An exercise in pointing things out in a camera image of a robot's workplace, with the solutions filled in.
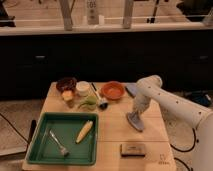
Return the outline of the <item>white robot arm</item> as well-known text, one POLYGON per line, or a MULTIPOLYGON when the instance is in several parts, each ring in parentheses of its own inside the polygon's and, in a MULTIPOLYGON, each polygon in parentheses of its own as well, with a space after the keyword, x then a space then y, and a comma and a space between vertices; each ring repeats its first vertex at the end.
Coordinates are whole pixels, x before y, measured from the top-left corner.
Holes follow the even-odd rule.
POLYGON ((192 157, 193 171, 213 171, 213 110, 162 88, 162 79, 152 75, 136 82, 133 112, 144 113, 153 99, 197 130, 198 144, 192 157))

